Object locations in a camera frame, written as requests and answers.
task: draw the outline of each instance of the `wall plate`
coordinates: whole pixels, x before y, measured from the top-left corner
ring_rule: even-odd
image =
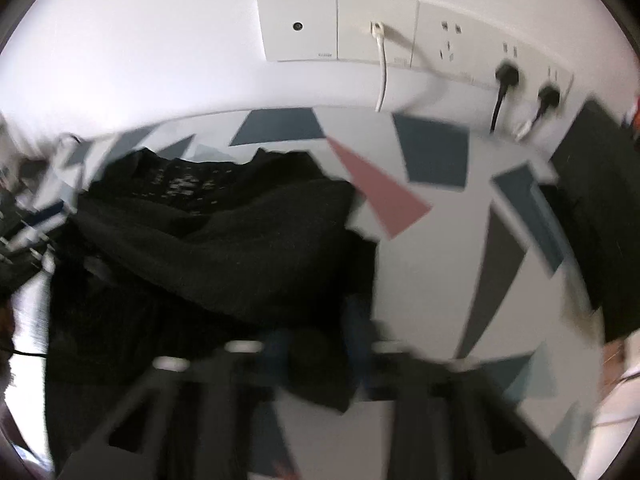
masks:
[[[548,83],[560,90],[564,99],[571,88],[574,76],[556,60],[545,55],[497,27],[478,22],[478,32],[474,38],[474,80],[477,83],[498,88],[495,69],[503,61],[509,61],[520,71],[520,84],[513,91],[514,98],[535,102],[538,92]]]
[[[473,81],[476,28],[468,16],[420,2],[412,68]]]
[[[510,91],[512,99],[536,102],[547,83],[558,86],[566,97],[572,73],[543,52],[481,20],[420,2],[412,68],[497,89],[495,71],[505,60],[520,71],[520,84]]]
[[[258,0],[267,61],[337,59],[336,0]]]
[[[385,25],[386,62],[409,67],[417,0],[338,0],[338,59],[378,62],[371,22]]]

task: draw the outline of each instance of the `black cable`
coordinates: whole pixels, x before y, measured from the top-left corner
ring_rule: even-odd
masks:
[[[491,129],[489,130],[491,133],[495,131],[495,123],[498,121],[498,114],[500,113],[500,106],[502,106],[502,101],[507,95],[507,87],[500,85],[500,90],[498,91],[498,101],[495,104],[494,108],[494,117],[491,119]]]
[[[35,354],[32,352],[20,352],[19,350],[9,350],[8,348],[4,348],[3,346],[0,346],[0,352],[7,352],[9,354],[16,354],[16,355],[24,355],[27,357],[46,357],[47,354]]]
[[[620,377],[618,382],[619,383],[626,383],[628,381],[634,381],[634,380],[636,380],[638,378],[640,378],[640,372],[636,372],[635,374],[631,374],[631,375],[628,375],[626,377]]]
[[[494,116],[491,120],[491,133],[495,131],[495,123],[498,121],[498,114],[500,113],[500,106],[509,91],[509,88],[515,88],[520,82],[520,72],[515,65],[508,61],[503,62],[495,71],[495,78],[500,83],[500,89],[498,90],[498,101],[495,104]]]

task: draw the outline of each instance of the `pink triangle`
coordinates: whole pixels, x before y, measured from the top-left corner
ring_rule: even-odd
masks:
[[[424,203],[369,161],[331,137],[326,140],[351,174],[353,185],[369,200],[389,238],[398,236],[431,210],[430,204]]]

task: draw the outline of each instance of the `white wall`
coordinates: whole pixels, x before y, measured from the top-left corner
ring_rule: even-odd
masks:
[[[636,330],[625,341],[626,369],[629,373],[640,372],[640,330]]]
[[[639,415],[640,380],[619,384],[603,401],[593,420],[578,480],[600,478],[620,452]]]
[[[554,54],[576,81],[563,116],[536,135],[555,148],[585,95],[621,115],[638,88],[634,54],[599,0],[431,0]],[[94,136],[216,110],[373,106],[378,69],[264,60],[255,0],[39,0],[0,56],[0,109],[31,139]],[[387,109],[488,127],[495,95],[392,70]],[[508,124],[534,105],[503,116]]]

